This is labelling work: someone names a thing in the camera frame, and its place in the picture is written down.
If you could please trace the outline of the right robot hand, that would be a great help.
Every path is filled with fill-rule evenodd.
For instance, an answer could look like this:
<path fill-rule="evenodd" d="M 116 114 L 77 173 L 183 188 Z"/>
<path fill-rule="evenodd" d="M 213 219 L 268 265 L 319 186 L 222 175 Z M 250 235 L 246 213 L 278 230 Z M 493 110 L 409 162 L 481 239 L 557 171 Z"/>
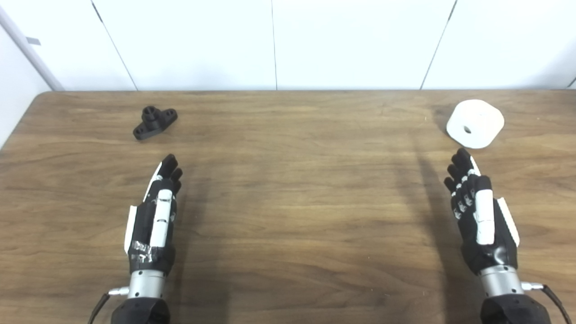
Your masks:
<path fill-rule="evenodd" d="M 461 234 L 463 260 L 476 275 L 493 266 L 518 269 L 520 236 L 506 201 L 494 197 L 490 177 L 465 148 L 451 161 L 444 185 Z"/>

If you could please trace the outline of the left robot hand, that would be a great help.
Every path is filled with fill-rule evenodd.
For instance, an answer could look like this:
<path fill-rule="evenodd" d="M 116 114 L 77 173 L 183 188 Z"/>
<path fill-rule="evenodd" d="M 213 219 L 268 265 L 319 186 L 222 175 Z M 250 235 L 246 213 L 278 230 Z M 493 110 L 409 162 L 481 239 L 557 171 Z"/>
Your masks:
<path fill-rule="evenodd" d="M 130 273 L 154 270 L 168 276 L 171 272 L 176 260 L 173 232 L 182 174 L 175 155 L 167 155 L 150 179 L 142 203 L 130 207 L 124 236 Z"/>

